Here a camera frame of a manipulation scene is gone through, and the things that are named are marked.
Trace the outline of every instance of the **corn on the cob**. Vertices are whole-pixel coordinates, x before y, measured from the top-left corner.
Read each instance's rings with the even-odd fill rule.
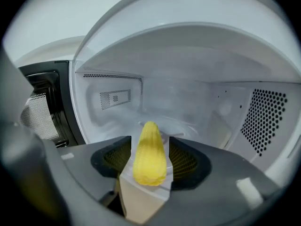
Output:
[[[166,157],[156,123],[147,122],[140,135],[133,177],[141,185],[158,186],[166,178]]]

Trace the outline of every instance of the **white wall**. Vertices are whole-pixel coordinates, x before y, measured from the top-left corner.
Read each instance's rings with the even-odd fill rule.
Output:
[[[84,36],[120,0],[28,0],[2,43],[16,66],[72,59]]]

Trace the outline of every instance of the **yellow corn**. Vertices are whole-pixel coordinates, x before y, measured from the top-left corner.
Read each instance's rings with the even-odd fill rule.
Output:
[[[133,177],[141,185],[158,186],[166,178],[166,157],[156,123],[147,122],[140,135]]]

